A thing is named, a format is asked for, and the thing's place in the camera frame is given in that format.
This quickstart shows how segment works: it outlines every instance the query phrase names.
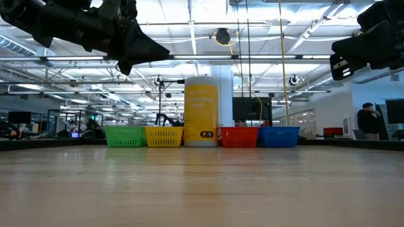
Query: monitor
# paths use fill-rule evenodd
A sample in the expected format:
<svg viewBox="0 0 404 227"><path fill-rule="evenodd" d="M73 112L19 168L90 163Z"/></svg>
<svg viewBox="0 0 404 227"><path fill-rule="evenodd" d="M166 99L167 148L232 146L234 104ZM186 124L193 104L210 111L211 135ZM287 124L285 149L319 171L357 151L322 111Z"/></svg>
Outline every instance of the monitor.
<svg viewBox="0 0 404 227"><path fill-rule="evenodd" d="M263 103L261 120L268 120L268 107L266 103L272 102L271 98L259 98ZM257 98L235 97L233 98L233 120L259 120L261 104Z"/></svg>
<svg viewBox="0 0 404 227"><path fill-rule="evenodd" d="M404 99L386 100L389 124L404 124Z"/></svg>
<svg viewBox="0 0 404 227"><path fill-rule="evenodd" d="M8 123L31 124L31 112L8 112Z"/></svg>

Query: label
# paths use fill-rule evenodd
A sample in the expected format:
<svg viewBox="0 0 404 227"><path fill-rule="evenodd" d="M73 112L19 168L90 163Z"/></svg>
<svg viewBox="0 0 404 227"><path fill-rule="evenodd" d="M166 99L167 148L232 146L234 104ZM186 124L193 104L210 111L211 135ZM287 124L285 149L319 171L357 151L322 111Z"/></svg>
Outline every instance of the label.
<svg viewBox="0 0 404 227"><path fill-rule="evenodd" d="M217 141L217 87L206 84L186 86L184 119L185 140Z"/></svg>

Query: white cylinder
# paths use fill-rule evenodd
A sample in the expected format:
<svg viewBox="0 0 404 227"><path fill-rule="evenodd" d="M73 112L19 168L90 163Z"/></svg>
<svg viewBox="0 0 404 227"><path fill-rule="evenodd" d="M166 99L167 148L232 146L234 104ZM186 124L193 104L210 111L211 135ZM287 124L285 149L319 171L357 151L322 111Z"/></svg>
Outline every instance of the white cylinder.
<svg viewBox="0 0 404 227"><path fill-rule="evenodd" d="M210 66L210 75L218 80L219 126L232 127L233 66Z"/></svg>
<svg viewBox="0 0 404 227"><path fill-rule="evenodd" d="M218 145L218 81L209 76L185 80L184 145Z"/></svg>

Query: red basket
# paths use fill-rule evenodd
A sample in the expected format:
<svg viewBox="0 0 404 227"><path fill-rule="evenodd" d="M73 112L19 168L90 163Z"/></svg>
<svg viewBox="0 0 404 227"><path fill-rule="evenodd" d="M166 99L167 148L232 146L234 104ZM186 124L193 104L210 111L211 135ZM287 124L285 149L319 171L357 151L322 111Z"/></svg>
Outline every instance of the red basket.
<svg viewBox="0 0 404 227"><path fill-rule="evenodd" d="M255 148L258 127L221 127L220 135L224 148Z"/></svg>

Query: blue basket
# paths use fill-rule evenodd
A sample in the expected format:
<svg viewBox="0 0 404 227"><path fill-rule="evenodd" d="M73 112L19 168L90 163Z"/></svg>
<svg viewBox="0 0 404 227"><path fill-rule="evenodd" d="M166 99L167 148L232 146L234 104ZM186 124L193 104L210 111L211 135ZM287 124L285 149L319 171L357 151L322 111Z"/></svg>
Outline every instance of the blue basket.
<svg viewBox="0 0 404 227"><path fill-rule="evenodd" d="M266 148L294 148L300 127L262 127L258 131L258 146Z"/></svg>

